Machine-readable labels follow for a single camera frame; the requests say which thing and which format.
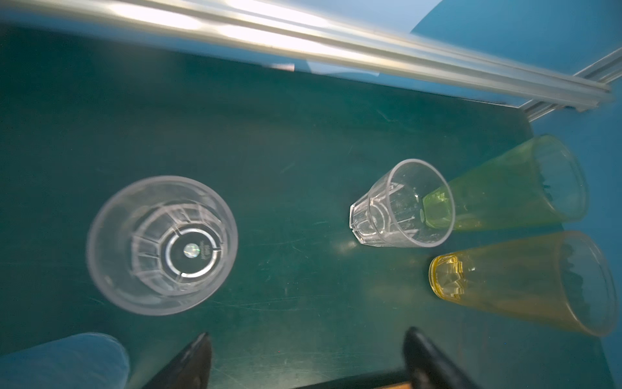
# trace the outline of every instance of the green plastic cup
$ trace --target green plastic cup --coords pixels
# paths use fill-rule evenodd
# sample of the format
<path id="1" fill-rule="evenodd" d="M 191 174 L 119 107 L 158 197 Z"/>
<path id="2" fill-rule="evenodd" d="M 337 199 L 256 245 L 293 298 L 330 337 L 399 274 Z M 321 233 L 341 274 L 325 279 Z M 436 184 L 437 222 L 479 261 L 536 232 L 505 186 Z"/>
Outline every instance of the green plastic cup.
<path id="1" fill-rule="evenodd" d="M 555 137 L 522 143 L 449 182 L 455 202 L 454 230 L 497 230 L 580 220 L 588 189 L 574 155 Z M 451 220 L 446 187 L 425 196 L 426 223 L 442 228 Z"/>

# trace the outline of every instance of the plastic cup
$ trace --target plastic cup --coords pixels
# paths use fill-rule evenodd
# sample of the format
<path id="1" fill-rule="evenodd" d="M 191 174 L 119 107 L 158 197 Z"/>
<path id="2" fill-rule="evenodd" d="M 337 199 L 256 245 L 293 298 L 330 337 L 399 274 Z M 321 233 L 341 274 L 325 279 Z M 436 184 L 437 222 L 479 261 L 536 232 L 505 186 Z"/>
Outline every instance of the plastic cup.
<path id="1" fill-rule="evenodd" d="M 444 187 L 447 201 L 425 208 L 423 198 Z M 425 219 L 444 219 L 434 228 Z M 447 181 L 434 166 L 420 159 L 406 159 L 385 174 L 350 206 L 350 228 L 368 246 L 434 247 L 452 232 L 455 207 Z"/>
<path id="2" fill-rule="evenodd" d="M 130 312 L 189 309 L 225 281 L 238 250 L 231 210 L 200 182 L 137 181 L 112 196 L 88 233 L 86 258 L 99 290 Z"/>
<path id="3" fill-rule="evenodd" d="M 589 335 L 607 335 L 618 317 L 607 261 L 576 231 L 441 255 L 429 278 L 444 300 Z"/>
<path id="4" fill-rule="evenodd" d="M 543 135 L 451 180 L 456 230 L 546 225 L 580 220 L 587 213 L 588 190 L 577 159 L 556 138 Z M 446 202 L 440 186 L 424 199 L 431 207 Z M 443 218 L 431 227 L 448 226 Z"/>

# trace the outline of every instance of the clear plastic cup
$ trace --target clear plastic cup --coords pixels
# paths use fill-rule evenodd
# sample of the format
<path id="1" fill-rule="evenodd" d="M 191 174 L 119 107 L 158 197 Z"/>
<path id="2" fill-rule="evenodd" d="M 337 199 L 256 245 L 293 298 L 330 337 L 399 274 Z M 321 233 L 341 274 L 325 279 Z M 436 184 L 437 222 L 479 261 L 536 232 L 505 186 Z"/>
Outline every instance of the clear plastic cup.
<path id="1" fill-rule="evenodd" d="M 424 207 L 426 195 L 445 188 L 447 200 Z M 425 221 L 446 220 L 434 228 Z M 350 206 L 350 228 L 368 246 L 434 247 L 451 234 L 456 218 L 452 192 L 438 170 L 420 159 L 397 164 Z"/>
<path id="2" fill-rule="evenodd" d="M 213 190 L 176 176 L 151 177 L 121 190 L 88 233 L 89 273 L 112 303 L 163 316 L 211 296 L 231 271 L 238 229 Z"/>

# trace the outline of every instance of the yellow plastic cup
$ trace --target yellow plastic cup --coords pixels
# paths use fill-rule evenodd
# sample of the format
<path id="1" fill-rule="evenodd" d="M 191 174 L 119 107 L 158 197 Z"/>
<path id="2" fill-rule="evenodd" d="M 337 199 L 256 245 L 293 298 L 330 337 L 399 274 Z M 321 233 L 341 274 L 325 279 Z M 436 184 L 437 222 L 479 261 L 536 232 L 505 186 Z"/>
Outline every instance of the yellow plastic cup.
<path id="1" fill-rule="evenodd" d="M 607 261 L 581 232 L 441 255 L 429 279 L 443 300 L 589 335 L 607 335 L 618 317 Z"/>

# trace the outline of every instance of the scratch on table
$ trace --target scratch on table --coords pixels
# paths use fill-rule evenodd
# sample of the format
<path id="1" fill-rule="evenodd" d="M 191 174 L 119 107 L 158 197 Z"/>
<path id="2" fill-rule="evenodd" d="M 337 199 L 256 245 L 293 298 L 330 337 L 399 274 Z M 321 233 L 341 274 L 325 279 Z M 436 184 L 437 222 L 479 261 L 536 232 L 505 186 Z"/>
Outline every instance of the scratch on table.
<path id="1" fill-rule="evenodd" d="M 281 174 L 285 173 L 286 171 L 288 171 L 289 169 L 293 168 L 296 165 L 296 162 L 292 162 L 289 165 L 285 166 L 285 168 L 283 170 L 281 170 Z"/>
<path id="2" fill-rule="evenodd" d="M 376 112 L 378 112 L 386 121 L 397 121 L 395 119 L 389 119 L 384 113 L 382 113 L 382 111 L 380 110 L 376 110 Z"/>
<path id="3" fill-rule="evenodd" d="M 288 300 L 297 300 L 297 299 L 319 299 L 319 298 L 333 298 L 334 296 L 330 295 L 330 294 L 316 294 L 313 296 L 291 296 L 291 297 L 279 297 L 279 298 L 274 298 L 274 299 L 270 299 L 270 300 L 263 300 L 263 301 L 253 301 L 253 302 L 243 302 L 240 304 L 230 304 L 230 305 L 235 305 L 235 306 L 249 306 L 249 305 L 261 305 L 261 304 L 271 304 L 273 302 L 283 302 L 283 301 L 288 301 Z"/>
<path id="4" fill-rule="evenodd" d="M 229 377 L 229 379 L 231 379 L 232 381 L 234 381 L 235 383 L 237 383 L 239 386 L 243 387 L 244 389 L 249 389 L 246 385 L 244 385 L 243 383 L 241 383 L 240 381 L 238 381 L 237 379 L 233 378 L 232 376 L 228 375 L 227 373 L 225 373 L 222 370 L 219 370 L 217 368 L 215 368 L 214 366 L 211 367 L 212 370 L 221 373 L 222 375 Z"/>
<path id="5" fill-rule="evenodd" d="M 295 243 L 297 241 L 301 241 L 301 240 L 305 240 L 305 239 L 308 239 L 308 238 L 300 238 L 300 239 L 287 240 L 287 241 L 277 241 L 277 242 L 274 242 L 274 243 L 257 243 L 255 245 L 245 245 L 243 247 L 286 245 L 288 243 Z"/>
<path id="6" fill-rule="evenodd" d="M 106 305 L 106 304 L 104 304 L 104 302 L 103 302 L 103 301 L 97 300 L 96 298 L 93 298 L 93 297 L 88 297 L 88 296 L 87 296 L 86 298 L 87 298 L 87 299 L 89 299 L 89 300 L 93 300 L 94 302 L 97 302 L 97 303 L 99 303 L 99 304 L 101 304 L 101 305 Z"/>
<path id="7" fill-rule="evenodd" d="M 308 259 L 308 258 L 309 258 L 309 257 L 305 254 L 305 252 L 304 252 L 304 251 L 297 249 L 297 248 L 296 248 L 296 246 L 292 245 L 292 248 L 293 248 L 294 250 L 296 250 L 296 251 L 301 252 L 301 253 L 305 256 L 305 258 L 306 258 L 306 259 Z"/>
<path id="8" fill-rule="evenodd" d="M 290 308 L 290 309 L 251 308 L 251 307 L 247 307 L 244 305 L 225 304 L 219 301 L 210 301 L 210 302 L 212 302 L 213 304 L 218 304 L 218 305 L 225 306 L 225 307 L 247 309 L 249 311 L 292 312 L 292 311 L 313 311 L 315 310 L 315 308 Z"/>
<path id="9" fill-rule="evenodd" d="M 324 238 L 327 238 L 327 237 L 334 237 L 335 235 L 343 235 L 345 233 L 352 233 L 352 231 L 350 231 L 350 230 L 348 230 L 348 231 L 339 231 L 339 232 L 333 232 L 333 233 L 324 234 L 322 236 Z"/>
<path id="10" fill-rule="evenodd" d="M 311 374 L 319 374 L 321 376 L 323 376 L 324 378 L 327 379 L 331 379 L 331 377 L 329 377 L 328 375 L 322 373 L 319 370 L 307 370 L 307 369 L 301 369 L 301 368 L 272 368 L 269 371 L 271 374 L 282 374 L 282 373 L 292 373 L 292 372 L 297 372 L 297 373 L 311 373 Z"/>

